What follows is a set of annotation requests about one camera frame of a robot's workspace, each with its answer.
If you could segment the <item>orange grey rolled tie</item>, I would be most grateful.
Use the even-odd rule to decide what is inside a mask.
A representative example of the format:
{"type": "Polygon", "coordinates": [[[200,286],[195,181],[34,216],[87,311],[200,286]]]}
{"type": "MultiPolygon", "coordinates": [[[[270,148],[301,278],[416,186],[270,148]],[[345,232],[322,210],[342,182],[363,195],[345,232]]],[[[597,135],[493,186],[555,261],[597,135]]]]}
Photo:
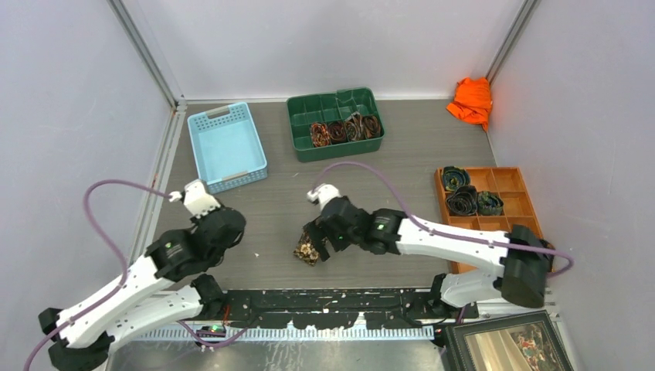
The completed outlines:
{"type": "Polygon", "coordinates": [[[362,127],[362,115],[356,111],[353,112],[344,122],[344,129],[349,141],[361,141],[365,139],[364,129],[362,127]]]}

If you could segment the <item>blue green rolled tie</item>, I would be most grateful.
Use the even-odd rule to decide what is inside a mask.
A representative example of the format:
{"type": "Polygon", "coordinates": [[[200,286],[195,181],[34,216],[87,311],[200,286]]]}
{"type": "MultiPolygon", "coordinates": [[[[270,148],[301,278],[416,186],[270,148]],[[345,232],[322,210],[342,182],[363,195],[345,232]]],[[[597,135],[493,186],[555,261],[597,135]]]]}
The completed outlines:
{"type": "Polygon", "coordinates": [[[470,175],[464,168],[447,166],[442,170],[441,182],[446,192],[455,192],[470,185],[470,175]]]}

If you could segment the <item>orange cloth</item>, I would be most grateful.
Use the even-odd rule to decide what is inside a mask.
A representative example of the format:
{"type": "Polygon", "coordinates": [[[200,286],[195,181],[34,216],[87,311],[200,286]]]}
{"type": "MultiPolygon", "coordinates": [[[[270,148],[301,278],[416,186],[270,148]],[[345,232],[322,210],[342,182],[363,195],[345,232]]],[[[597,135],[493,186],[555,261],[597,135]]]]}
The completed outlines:
{"type": "Polygon", "coordinates": [[[456,84],[453,100],[446,110],[458,120],[467,124],[479,125],[488,132],[493,98],[487,78],[466,77],[456,84]]]}

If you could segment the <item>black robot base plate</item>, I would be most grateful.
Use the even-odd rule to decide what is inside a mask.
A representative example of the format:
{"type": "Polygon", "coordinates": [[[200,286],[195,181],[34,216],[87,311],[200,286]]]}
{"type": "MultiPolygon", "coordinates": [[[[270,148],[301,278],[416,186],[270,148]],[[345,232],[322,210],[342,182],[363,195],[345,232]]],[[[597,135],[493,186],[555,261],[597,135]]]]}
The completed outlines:
{"type": "Polygon", "coordinates": [[[438,312],[428,289],[361,288],[308,290],[229,290],[195,321],[267,329],[352,328],[362,317],[367,329],[442,325],[460,312],[438,312]]]}

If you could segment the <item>brown floral tie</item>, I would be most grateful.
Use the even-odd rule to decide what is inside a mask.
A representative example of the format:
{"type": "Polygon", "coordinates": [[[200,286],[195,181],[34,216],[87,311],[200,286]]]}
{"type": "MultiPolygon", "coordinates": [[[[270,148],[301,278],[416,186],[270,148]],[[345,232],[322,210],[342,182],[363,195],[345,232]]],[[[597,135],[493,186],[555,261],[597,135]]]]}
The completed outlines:
{"type": "Polygon", "coordinates": [[[311,267],[315,266],[321,259],[320,252],[315,247],[314,241],[311,239],[307,231],[304,231],[300,235],[300,239],[293,251],[293,255],[311,267]]]}

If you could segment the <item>multicolour rolled tie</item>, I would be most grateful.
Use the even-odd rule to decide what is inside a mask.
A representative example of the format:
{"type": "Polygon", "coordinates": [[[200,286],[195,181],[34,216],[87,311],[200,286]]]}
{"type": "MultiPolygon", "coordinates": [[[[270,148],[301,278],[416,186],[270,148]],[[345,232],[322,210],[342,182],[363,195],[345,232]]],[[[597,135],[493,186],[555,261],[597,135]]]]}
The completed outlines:
{"type": "Polygon", "coordinates": [[[324,122],[314,122],[310,125],[310,137],[312,145],[315,148],[321,148],[331,144],[328,126],[324,122]]]}

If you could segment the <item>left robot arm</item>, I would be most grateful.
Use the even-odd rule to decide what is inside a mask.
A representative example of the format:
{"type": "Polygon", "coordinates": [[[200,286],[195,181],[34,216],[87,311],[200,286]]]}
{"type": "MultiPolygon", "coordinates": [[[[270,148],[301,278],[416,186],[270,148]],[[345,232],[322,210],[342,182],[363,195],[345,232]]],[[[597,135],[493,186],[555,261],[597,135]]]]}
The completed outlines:
{"type": "Polygon", "coordinates": [[[164,232],[126,274],[85,301],[39,314],[55,369],[96,369],[124,344],[161,325],[224,312],[226,294],[206,271],[241,241],[246,219],[222,206],[192,222],[164,232]]]}

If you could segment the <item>light blue plastic basket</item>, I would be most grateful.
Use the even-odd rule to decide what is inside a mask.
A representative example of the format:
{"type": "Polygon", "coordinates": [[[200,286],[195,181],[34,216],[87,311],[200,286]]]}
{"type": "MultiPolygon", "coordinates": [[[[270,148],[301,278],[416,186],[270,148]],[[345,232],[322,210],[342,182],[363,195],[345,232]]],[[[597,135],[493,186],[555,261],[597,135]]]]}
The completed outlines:
{"type": "Polygon", "coordinates": [[[211,194],[267,178],[268,162],[246,102],[193,114],[187,125],[199,178],[211,194]]]}

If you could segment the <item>framed picture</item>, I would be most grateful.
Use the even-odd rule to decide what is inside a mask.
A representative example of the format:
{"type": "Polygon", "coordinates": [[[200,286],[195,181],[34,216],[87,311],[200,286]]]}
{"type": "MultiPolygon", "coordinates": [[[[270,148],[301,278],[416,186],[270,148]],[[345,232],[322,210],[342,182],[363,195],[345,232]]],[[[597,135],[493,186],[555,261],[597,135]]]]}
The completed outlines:
{"type": "Polygon", "coordinates": [[[544,310],[447,326],[436,340],[450,370],[574,369],[544,310]]]}

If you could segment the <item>dark grey rolled tie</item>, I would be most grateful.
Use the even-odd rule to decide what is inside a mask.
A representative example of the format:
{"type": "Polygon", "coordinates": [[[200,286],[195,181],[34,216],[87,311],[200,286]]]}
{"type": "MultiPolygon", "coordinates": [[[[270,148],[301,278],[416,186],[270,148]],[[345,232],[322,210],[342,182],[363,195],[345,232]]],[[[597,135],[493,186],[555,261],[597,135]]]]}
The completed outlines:
{"type": "Polygon", "coordinates": [[[446,207],[454,216],[477,215],[477,189],[463,185],[446,197],[446,207]]]}

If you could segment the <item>green divided plastic bin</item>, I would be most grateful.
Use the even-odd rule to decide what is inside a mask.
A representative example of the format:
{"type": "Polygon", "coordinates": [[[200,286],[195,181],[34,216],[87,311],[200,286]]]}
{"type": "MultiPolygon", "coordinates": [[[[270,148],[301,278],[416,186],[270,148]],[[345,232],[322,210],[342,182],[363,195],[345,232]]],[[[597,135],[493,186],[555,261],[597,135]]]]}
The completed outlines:
{"type": "Polygon", "coordinates": [[[367,87],[291,97],[287,100],[287,113],[291,142],[299,162],[317,162],[378,151],[385,137],[385,128],[375,96],[367,87]],[[382,126],[382,134],[379,138],[330,144],[321,148],[312,145],[310,137],[312,123],[345,122],[348,116],[356,111],[362,117],[374,114],[378,118],[382,126]]]}

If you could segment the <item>dark red rolled tie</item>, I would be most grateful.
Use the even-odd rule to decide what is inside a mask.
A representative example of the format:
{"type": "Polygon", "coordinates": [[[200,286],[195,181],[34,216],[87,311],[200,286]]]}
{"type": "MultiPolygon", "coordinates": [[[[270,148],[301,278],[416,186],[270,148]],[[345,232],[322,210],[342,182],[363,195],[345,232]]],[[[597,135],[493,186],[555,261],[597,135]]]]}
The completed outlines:
{"type": "Polygon", "coordinates": [[[348,142],[348,134],[343,121],[328,122],[327,131],[332,145],[348,142]]]}

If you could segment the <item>brown rolled tie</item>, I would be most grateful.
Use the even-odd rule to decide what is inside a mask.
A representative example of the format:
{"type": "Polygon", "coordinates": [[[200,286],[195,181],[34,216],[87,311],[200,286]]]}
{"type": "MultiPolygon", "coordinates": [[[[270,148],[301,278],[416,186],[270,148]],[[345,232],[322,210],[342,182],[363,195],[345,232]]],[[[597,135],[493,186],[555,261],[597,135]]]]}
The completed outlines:
{"type": "Polygon", "coordinates": [[[374,114],[363,116],[361,127],[365,139],[379,138],[382,134],[382,126],[374,114]]]}

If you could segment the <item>dark teal rolled tie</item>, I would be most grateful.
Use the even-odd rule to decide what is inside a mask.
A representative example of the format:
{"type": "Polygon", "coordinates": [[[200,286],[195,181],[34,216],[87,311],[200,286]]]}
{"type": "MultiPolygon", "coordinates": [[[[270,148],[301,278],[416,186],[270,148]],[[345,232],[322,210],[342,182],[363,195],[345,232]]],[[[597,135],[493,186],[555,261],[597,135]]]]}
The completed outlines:
{"type": "Polygon", "coordinates": [[[476,200],[480,216],[501,216],[504,212],[504,201],[497,193],[480,191],[476,200]]]}

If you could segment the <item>orange wooden divided tray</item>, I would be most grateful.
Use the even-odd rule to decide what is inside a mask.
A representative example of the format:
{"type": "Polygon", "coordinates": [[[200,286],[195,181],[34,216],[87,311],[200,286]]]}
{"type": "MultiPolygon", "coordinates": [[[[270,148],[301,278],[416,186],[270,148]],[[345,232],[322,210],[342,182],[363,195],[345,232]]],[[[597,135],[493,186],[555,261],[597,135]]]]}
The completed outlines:
{"type": "Polygon", "coordinates": [[[442,223],[470,230],[511,231],[526,226],[541,245],[543,238],[531,198],[516,167],[438,168],[434,173],[442,223]]]}

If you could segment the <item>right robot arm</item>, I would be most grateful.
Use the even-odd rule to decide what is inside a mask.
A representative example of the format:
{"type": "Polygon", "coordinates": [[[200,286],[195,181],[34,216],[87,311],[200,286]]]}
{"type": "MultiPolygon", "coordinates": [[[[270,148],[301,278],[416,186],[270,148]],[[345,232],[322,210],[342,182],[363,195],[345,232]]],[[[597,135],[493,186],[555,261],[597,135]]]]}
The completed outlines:
{"type": "Polygon", "coordinates": [[[351,245],[376,255],[419,255],[472,266],[464,274],[436,278],[431,312],[450,316],[469,303],[502,298],[523,308],[545,304],[549,259],[537,252],[540,241],[523,226],[509,233],[485,232],[416,218],[394,209],[368,213],[346,196],[309,196],[319,206],[318,227],[335,250],[351,245]]]}

